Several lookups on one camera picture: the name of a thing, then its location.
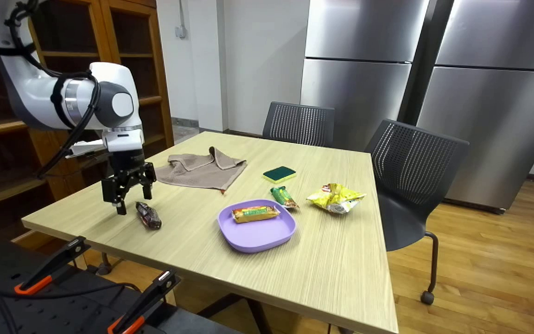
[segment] plate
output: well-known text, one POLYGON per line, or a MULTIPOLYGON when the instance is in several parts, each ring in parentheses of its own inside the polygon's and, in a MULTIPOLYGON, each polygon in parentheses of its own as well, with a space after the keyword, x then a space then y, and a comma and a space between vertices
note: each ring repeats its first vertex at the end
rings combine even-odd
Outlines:
POLYGON ((294 217, 280 203, 270 199, 252 199, 225 207, 218 214, 220 230, 228 243, 241 252, 259 252, 290 240, 296 231, 294 217), (232 210, 251 206, 273 206, 280 215, 274 218, 238 224, 232 210))

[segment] gray mesh chair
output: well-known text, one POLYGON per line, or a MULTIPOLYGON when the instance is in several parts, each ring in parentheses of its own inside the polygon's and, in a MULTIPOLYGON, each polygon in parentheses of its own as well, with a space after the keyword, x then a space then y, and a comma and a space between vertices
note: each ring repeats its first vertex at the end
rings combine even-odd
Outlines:
POLYGON ((271 102, 263 138, 330 148, 334 125, 334 109, 271 102))
POLYGON ((432 275, 425 304, 434 302, 438 238, 426 231, 428 215, 445 198, 469 149, 469 142, 384 120, 366 152, 372 156, 386 250, 432 238, 432 275))

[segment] wooden table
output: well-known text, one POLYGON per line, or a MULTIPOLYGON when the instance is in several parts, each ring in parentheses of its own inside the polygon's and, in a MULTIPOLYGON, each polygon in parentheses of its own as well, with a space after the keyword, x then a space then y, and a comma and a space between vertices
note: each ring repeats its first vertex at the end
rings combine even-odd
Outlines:
POLYGON ((248 166, 230 188, 184 188, 156 182, 146 201, 163 220, 146 230, 136 217, 140 186, 127 195, 127 215, 102 201, 94 184, 23 218, 27 228, 63 239, 83 235, 100 251, 362 333, 397 333, 380 212, 369 154, 204 132, 148 159, 157 167, 170 154, 208 154, 209 146, 248 166), (256 254, 233 250, 218 227, 221 209, 247 199, 271 199, 261 174, 285 165, 297 176, 282 183, 301 205, 288 243, 256 254), (366 194, 344 215, 305 201, 323 184, 341 183, 366 194))

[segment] brown towel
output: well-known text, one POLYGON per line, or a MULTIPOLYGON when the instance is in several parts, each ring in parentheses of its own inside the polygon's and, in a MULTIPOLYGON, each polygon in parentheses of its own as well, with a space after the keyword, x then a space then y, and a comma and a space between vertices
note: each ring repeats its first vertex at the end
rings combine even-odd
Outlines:
POLYGON ((173 154, 168 165, 155 171, 160 182, 173 186, 226 190, 245 167, 245 160, 233 159, 212 146, 206 156, 173 154))

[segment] refrigerator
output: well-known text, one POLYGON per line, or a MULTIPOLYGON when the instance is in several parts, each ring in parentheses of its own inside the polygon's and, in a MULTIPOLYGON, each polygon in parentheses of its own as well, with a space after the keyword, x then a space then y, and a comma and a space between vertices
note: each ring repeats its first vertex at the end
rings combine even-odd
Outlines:
POLYGON ((397 120, 428 0, 311 0, 301 104, 335 108, 333 146, 363 151, 397 120))
POLYGON ((448 13, 417 126, 470 142, 447 198, 503 213, 534 164, 534 0, 448 13))

